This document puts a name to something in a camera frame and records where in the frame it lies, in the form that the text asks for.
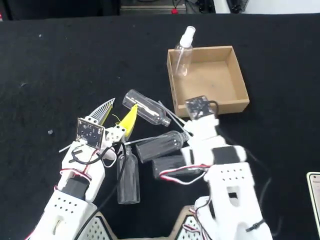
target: plastic spray nozzle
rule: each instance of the plastic spray nozzle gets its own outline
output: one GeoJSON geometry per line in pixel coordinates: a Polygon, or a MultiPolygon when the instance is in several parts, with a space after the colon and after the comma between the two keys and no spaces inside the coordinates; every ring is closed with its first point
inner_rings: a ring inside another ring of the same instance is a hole
{"type": "Polygon", "coordinates": [[[180,39],[180,45],[184,48],[190,48],[195,32],[196,29],[194,26],[188,26],[180,39]]]}

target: open cardboard box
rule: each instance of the open cardboard box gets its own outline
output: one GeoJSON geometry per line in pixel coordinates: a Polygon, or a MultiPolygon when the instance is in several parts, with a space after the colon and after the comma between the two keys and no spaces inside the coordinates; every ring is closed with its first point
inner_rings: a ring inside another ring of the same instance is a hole
{"type": "Polygon", "coordinates": [[[219,114],[242,112],[249,104],[244,79],[232,46],[197,47],[185,77],[173,75],[174,49],[167,68],[175,114],[188,117],[185,100],[205,95],[219,104],[219,114]]]}

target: transparent bottle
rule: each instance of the transparent bottle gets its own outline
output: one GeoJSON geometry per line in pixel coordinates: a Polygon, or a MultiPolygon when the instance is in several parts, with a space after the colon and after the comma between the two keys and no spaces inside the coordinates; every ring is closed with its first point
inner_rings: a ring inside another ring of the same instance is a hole
{"type": "MultiPolygon", "coordinates": [[[[125,146],[126,164],[120,183],[118,186],[118,203],[119,204],[137,204],[140,203],[140,184],[139,184],[139,167],[138,159],[132,153],[130,146],[125,146]]],[[[117,176],[124,163],[124,156],[122,155],[117,160],[117,176]]]]}
{"type": "Polygon", "coordinates": [[[153,125],[162,124],[167,127],[171,123],[171,119],[166,116],[166,111],[159,104],[134,89],[127,92],[122,104],[128,109],[138,104],[137,114],[153,125]]]}
{"type": "Polygon", "coordinates": [[[169,131],[151,140],[138,143],[136,151],[142,163],[170,154],[183,147],[188,136],[183,132],[169,131]]]}
{"type": "Polygon", "coordinates": [[[196,29],[193,26],[188,26],[182,35],[180,42],[174,48],[172,59],[172,72],[175,76],[185,77],[188,74],[188,69],[192,60],[192,41],[196,29]]]}

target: black circuit board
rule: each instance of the black circuit board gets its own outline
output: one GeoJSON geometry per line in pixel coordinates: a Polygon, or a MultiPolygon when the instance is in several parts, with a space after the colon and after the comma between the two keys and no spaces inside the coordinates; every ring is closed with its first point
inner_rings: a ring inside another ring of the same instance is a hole
{"type": "Polygon", "coordinates": [[[192,120],[215,114],[214,110],[208,104],[206,96],[198,96],[185,101],[186,109],[192,120]]]}
{"type": "Polygon", "coordinates": [[[83,118],[78,118],[76,140],[84,139],[87,141],[87,145],[100,150],[104,130],[105,128],[103,126],[93,124],[83,118]]]}

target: black table surface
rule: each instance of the black table surface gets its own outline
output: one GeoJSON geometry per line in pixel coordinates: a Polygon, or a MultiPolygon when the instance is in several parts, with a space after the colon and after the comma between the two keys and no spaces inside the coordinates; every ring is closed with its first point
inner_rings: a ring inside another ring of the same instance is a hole
{"type": "MultiPolygon", "coordinates": [[[[112,113],[122,118],[132,88],[173,108],[167,50],[188,25],[196,28],[195,47],[234,47],[250,104],[221,115],[220,125],[270,168],[263,215],[273,232],[283,217],[275,239],[317,239],[306,174],[320,171],[320,15],[203,14],[0,23],[2,240],[24,239],[41,217],[60,179],[58,150],[75,138],[77,117],[116,97],[112,113]]],[[[131,139],[174,129],[139,118],[131,139]]],[[[260,194],[268,175],[248,162],[260,194]]],[[[139,175],[141,203],[119,205],[114,195],[102,210],[119,238],[167,236],[181,208],[208,194],[202,180],[154,180],[151,163],[140,164],[139,175]]],[[[115,182],[108,169],[97,205],[115,182]]]]}

